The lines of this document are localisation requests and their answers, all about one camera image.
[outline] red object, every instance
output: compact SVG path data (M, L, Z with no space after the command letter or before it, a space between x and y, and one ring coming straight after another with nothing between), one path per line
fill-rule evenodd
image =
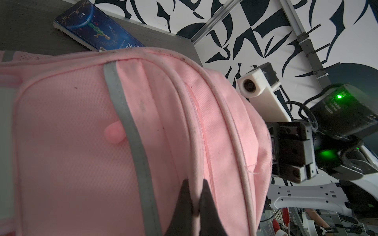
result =
M276 219L273 219L273 229L274 233L277 233L278 230L280 230L280 224L276 221Z
M289 227L290 216L289 216L289 209L288 208L282 209L282 219L283 219L283 223L285 224L285 226Z

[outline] gray table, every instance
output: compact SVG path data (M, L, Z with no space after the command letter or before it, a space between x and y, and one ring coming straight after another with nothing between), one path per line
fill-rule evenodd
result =
M72 6L62 0L0 0L0 50L60 55L88 49L53 28L53 20ZM201 65L186 38L114 18L145 46L170 49Z

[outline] book cover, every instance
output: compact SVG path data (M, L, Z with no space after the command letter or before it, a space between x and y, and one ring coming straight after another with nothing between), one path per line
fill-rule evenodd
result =
M88 0L77 2L56 17L55 23L61 26L63 31L69 31L96 50L101 47L112 50L144 46Z

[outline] metal bracket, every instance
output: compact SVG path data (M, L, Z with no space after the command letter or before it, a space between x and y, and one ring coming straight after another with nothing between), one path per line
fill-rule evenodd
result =
M312 28L310 31L306 32L304 27L299 20L297 12L294 9L293 4L290 0L280 0L282 9L286 14L286 17L292 26L294 33L297 35L297 39L299 45L301 46L302 50L306 54L306 58L310 63L312 70L314 71L314 75L316 76L320 86L322 88L327 87L331 84L330 79L328 78L328 73L323 68L322 63L319 60L316 52L328 47L329 45L325 45L317 50L314 49L311 39L308 37L309 33L313 32L315 29L320 27L320 24Z
M278 186L271 184L268 199L273 209L284 207L313 208L335 211L352 216L352 210L345 206L349 202L344 191L336 183L319 186Z
M300 230L301 233L302 233L302 236L307 236L307 234L306 234L306 230L305 230L304 227L303 227L303 223L302 223L302 221L301 221L301 218L299 217L298 209L297 209L296 207L290 207L289 209L290 209L290 212L291 212L291 213L293 214L293 216L294 216L294 219L295 219L295 221L296 221L296 223L297 223L297 225L298 225L299 230Z
M332 211L328 211L328 214L330 214L331 219L333 223L335 224L335 227L337 229L337 233L339 234L339 236L348 236L348 233L345 230L339 215L336 212L332 212Z

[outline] wall mural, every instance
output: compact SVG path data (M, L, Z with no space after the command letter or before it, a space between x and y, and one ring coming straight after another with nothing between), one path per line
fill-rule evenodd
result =
M302 0L296 12L306 31L321 24L310 38L314 48L330 44L318 52L324 67L335 63L378 69L374 38L378 36L378 2L373 0Z
M91 0L101 10L191 38L227 0ZM226 17L226 24L232 21Z
M195 48L203 66L223 73L236 89L237 79L270 62L291 100L304 102L321 90L315 76L306 75L311 67L278 0L243 0Z

